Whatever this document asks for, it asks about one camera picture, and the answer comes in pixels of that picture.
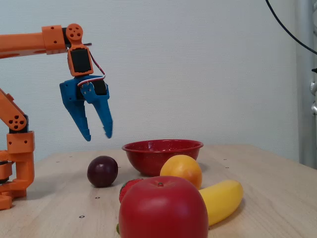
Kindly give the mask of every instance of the black cable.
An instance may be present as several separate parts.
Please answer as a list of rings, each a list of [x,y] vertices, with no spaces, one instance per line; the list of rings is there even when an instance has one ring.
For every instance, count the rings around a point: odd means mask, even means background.
[[[269,4],[268,0],[265,0],[269,9],[271,10],[273,16],[275,17],[275,19],[277,20],[277,22],[281,25],[281,27],[301,46],[305,47],[307,50],[313,52],[315,55],[317,55],[317,52],[314,51],[312,48],[309,48],[308,46],[306,46],[304,43],[302,43],[300,40],[298,40],[289,30],[287,30],[287,28],[283,25],[283,23],[278,19],[277,15],[275,14],[271,4]]]

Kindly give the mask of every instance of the robotic arm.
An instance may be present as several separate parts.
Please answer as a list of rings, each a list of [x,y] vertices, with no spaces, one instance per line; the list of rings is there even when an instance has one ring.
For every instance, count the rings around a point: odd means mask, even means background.
[[[84,101],[93,104],[104,125],[106,136],[111,138],[112,117],[108,106],[108,86],[103,82],[105,72],[92,57],[88,47],[82,43],[82,37],[83,29],[78,24],[70,24],[66,28],[60,25],[45,26],[41,33],[0,35],[0,59],[67,53],[69,70],[74,78],[60,84],[66,109],[84,138],[90,141]],[[94,72],[92,61],[103,76],[90,75]]]
[[[67,53],[73,79],[59,85],[63,103],[87,141],[91,140],[84,102],[93,104],[106,132],[112,136],[112,118],[108,106],[109,88],[105,72],[82,43],[83,30],[78,24],[67,28],[59,25],[42,27],[41,33],[0,35],[0,59],[44,54]],[[91,75],[92,61],[103,76]],[[7,150],[0,151],[0,210],[9,209],[12,199],[26,196],[26,188],[34,180],[34,132],[28,130],[28,117],[13,102],[13,97],[0,89],[0,119],[9,127]],[[16,164],[16,179],[12,164]]]

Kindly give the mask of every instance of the wire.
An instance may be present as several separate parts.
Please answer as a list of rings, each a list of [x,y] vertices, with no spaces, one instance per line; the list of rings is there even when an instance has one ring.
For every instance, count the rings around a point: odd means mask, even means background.
[[[277,22],[281,25],[281,27],[298,43],[300,44],[302,47],[305,47],[307,50],[313,52],[315,55],[317,55],[317,51],[314,51],[312,48],[309,48],[308,46],[306,46],[304,43],[302,43],[300,40],[298,40],[289,30],[287,30],[287,28],[283,25],[283,23],[278,19],[277,15],[275,14],[271,4],[269,4],[268,0],[265,0],[268,8],[271,10],[273,16],[275,17],[275,19],[277,20]]]
[[[85,83],[89,83],[89,82],[93,82],[93,81],[98,81],[98,80],[104,80],[106,77],[106,73],[104,72],[103,68],[101,68],[101,66],[96,62],[95,58],[93,57],[93,55],[90,53],[91,59],[93,60],[93,62],[95,63],[95,65],[98,67],[98,69],[101,71],[101,73],[103,73],[103,76],[101,77],[97,77],[97,78],[89,78],[89,79],[85,79],[83,81],[81,81],[80,83],[77,84],[78,87],[80,87],[81,85],[85,84]]]

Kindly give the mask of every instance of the red strawberry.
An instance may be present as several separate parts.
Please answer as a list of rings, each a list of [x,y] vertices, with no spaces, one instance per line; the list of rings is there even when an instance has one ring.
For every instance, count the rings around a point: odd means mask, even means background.
[[[136,183],[142,181],[143,178],[137,178],[137,179],[133,179],[133,180],[130,180],[128,182],[126,182],[122,188],[120,189],[120,194],[119,194],[119,201],[120,203],[122,202],[123,200],[123,197],[125,196],[125,194],[127,193],[127,191],[133,186],[135,185]]]

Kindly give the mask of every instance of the plastic apple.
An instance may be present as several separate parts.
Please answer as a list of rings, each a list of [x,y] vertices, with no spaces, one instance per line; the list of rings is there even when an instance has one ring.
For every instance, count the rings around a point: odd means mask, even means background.
[[[207,238],[203,198],[183,178],[160,176],[133,185],[119,211],[121,238]]]

